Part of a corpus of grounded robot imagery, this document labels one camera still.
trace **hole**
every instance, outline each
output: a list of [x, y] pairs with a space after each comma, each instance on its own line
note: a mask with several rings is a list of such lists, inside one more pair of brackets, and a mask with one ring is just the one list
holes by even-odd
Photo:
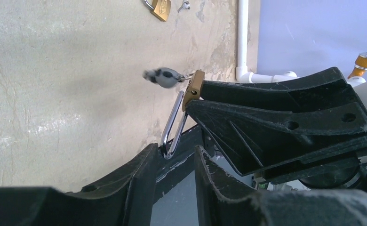
[[295, 122], [295, 121], [288, 121], [286, 122], [285, 126], [289, 129], [289, 130], [295, 130], [296, 128], [298, 128], [300, 125]]
[[81, 192], [93, 192], [97, 187], [95, 185], [87, 185], [81, 189]]
[[343, 122], [352, 122], [355, 121], [357, 117], [355, 116], [355, 114], [353, 113], [346, 113], [342, 116], [342, 121]]

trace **concrete floor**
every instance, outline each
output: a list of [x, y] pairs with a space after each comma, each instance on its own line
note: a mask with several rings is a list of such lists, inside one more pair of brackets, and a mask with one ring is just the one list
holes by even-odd
[[[233, 81], [236, 1], [190, 3], [167, 22], [141, 0], [0, 3], [0, 186], [78, 191], [159, 142], [186, 84], [161, 89], [144, 70]], [[259, 12], [251, 1], [253, 71]]]

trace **orange metal knob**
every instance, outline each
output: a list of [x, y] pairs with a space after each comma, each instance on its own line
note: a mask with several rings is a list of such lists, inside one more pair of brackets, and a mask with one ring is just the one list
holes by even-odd
[[357, 59], [355, 60], [354, 69], [348, 76], [348, 79], [355, 76], [362, 77], [366, 71], [367, 71], [367, 52], [360, 53], [358, 55]]

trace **brass padlock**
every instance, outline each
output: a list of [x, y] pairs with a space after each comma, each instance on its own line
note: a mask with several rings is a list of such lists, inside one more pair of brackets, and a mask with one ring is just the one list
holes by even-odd
[[146, 6], [151, 10], [151, 13], [155, 15], [161, 21], [167, 21], [171, 10], [170, 0], [153, 0], [150, 4], [147, 0], [144, 0]]

